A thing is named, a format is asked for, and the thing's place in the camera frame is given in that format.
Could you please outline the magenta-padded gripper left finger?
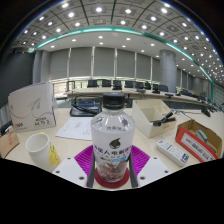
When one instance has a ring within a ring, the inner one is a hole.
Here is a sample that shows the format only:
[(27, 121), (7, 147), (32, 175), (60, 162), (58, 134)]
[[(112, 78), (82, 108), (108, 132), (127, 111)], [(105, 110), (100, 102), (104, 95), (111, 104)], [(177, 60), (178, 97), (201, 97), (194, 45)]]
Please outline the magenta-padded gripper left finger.
[(74, 157), (65, 158), (53, 174), (84, 188), (92, 188), (95, 176), (93, 146), (82, 150)]

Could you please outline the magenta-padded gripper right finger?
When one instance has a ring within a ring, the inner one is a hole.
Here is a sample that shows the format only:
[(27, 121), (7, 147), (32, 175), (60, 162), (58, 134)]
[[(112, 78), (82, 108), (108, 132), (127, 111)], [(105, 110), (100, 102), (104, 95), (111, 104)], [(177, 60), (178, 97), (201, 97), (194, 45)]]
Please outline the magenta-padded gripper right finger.
[(133, 188), (143, 187), (171, 174), (158, 157), (150, 157), (136, 146), (132, 147), (129, 156), (129, 172)]

